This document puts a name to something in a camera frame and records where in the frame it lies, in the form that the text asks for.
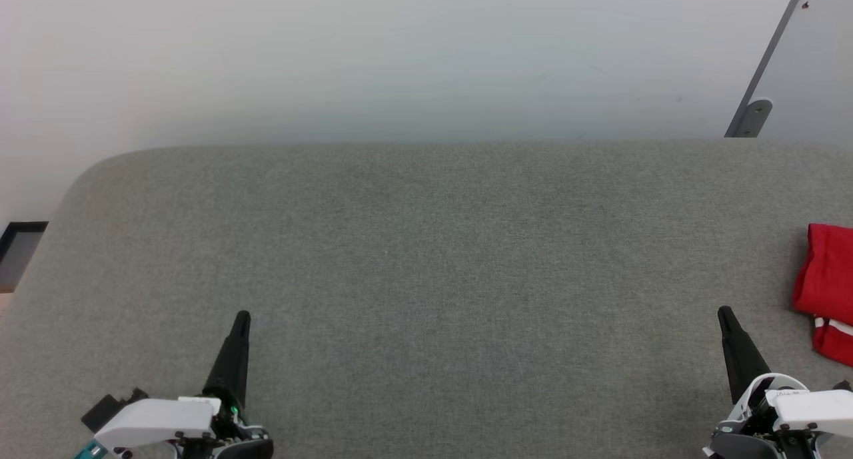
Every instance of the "teal object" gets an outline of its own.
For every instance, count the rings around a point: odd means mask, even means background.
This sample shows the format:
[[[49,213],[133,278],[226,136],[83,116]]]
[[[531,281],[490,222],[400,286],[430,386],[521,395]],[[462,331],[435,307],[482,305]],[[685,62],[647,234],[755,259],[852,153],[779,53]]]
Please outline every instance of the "teal object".
[[[86,444],[86,447],[74,456],[74,459],[101,459],[101,457],[106,455],[107,449],[98,444],[98,441],[92,440],[91,443]]]

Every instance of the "folded red fabric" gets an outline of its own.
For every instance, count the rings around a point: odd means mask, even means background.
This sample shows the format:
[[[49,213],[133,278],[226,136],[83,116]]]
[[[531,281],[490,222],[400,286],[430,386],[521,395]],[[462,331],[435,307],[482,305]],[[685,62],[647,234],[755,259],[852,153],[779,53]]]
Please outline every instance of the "folded red fabric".
[[[853,229],[808,225],[808,254],[793,302],[816,316],[814,349],[853,366]]]

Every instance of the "gray hinge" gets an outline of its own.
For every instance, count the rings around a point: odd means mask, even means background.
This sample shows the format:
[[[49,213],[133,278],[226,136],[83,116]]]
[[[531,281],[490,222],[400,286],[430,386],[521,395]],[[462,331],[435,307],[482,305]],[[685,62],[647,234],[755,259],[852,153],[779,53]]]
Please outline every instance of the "gray hinge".
[[[773,103],[770,100],[758,100],[749,104],[732,137],[758,137],[772,109]]]

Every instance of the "gray fabric surface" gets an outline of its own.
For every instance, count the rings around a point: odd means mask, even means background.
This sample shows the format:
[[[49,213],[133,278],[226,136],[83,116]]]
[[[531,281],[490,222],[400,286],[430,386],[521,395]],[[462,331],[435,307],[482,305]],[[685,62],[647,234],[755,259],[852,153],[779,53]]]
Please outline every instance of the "gray fabric surface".
[[[827,387],[790,294],[853,153],[755,140],[201,147],[97,165],[0,324],[0,444],[71,457],[105,393],[200,392],[241,308],[277,457],[701,457],[716,308]]]

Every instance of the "white wall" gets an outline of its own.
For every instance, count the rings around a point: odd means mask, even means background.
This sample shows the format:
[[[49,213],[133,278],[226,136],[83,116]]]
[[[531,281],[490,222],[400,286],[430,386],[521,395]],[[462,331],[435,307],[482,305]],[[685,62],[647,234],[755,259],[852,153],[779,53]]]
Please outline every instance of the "white wall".
[[[0,220],[146,147],[721,137],[787,3],[0,0]]]
[[[752,96],[773,101],[759,137],[853,147],[853,1],[799,5]]]

